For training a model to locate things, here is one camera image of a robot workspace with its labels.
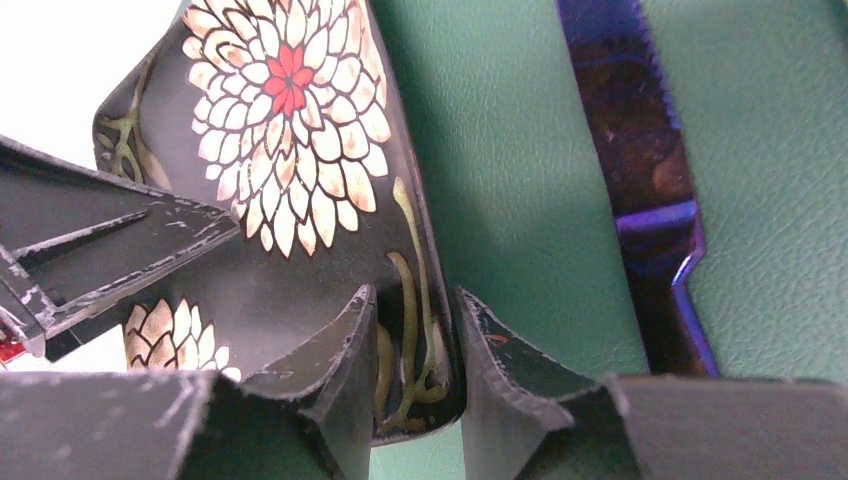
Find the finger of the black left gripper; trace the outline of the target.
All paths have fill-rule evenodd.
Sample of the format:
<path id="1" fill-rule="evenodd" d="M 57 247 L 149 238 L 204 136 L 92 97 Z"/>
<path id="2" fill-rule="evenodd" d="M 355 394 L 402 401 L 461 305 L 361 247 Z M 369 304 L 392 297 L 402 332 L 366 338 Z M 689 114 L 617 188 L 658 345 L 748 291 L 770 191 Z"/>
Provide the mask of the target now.
<path id="1" fill-rule="evenodd" d="M 1 139 L 1 333 L 36 357 L 233 237 L 226 211 Z"/>

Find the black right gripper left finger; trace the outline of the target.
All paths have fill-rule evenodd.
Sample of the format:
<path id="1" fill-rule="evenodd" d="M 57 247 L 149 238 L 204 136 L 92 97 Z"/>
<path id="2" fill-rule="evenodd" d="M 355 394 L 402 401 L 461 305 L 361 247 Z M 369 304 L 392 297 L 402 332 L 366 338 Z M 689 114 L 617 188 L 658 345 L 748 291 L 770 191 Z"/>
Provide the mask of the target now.
<path id="1" fill-rule="evenodd" d="M 211 371 L 1 377 L 5 479 L 365 479 L 376 291 L 242 382 Z"/>

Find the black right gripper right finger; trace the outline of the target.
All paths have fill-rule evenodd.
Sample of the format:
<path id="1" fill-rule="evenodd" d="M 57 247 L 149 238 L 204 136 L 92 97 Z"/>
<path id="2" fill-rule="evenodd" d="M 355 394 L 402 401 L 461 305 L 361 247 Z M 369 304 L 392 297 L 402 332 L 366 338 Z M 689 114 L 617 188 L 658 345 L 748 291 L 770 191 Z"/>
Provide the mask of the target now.
<path id="1" fill-rule="evenodd" d="M 558 363 L 476 296 L 463 324 L 470 479 L 843 479 L 847 390 L 820 380 L 621 376 Z"/>

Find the green placemat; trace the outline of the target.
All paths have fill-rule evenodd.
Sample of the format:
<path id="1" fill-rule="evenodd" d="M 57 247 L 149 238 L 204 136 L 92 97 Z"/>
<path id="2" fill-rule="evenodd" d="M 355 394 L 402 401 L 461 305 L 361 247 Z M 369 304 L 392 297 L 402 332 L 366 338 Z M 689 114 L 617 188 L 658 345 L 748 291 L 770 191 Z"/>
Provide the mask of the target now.
<path id="1" fill-rule="evenodd" d="M 847 6 L 645 1 L 727 376 L 847 380 Z M 589 377 L 647 369 L 552 1 L 377 1 L 446 279 Z"/>

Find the blue plastic knife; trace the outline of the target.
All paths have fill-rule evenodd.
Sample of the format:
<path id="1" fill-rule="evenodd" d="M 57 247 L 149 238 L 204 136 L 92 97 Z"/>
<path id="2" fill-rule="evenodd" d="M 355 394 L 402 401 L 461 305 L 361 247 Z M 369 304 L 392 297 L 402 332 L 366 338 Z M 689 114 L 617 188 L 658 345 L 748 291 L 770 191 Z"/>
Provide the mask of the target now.
<path id="1" fill-rule="evenodd" d="M 572 0 L 557 8 L 649 369 L 717 377 L 687 288 L 706 251 L 693 176 L 641 4 Z"/>

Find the black floral square plate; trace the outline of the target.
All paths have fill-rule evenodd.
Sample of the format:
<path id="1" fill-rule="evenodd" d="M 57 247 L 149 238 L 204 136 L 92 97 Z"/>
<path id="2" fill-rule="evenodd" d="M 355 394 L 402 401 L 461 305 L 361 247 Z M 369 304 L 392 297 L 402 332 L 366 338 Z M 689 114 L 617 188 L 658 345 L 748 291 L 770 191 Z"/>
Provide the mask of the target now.
<path id="1" fill-rule="evenodd" d="M 367 1 L 191 1 L 97 110 L 100 170 L 228 210 L 230 240 L 134 296 L 132 368 L 271 365 L 376 292 L 376 445 L 454 423 L 456 329 L 419 165 Z"/>

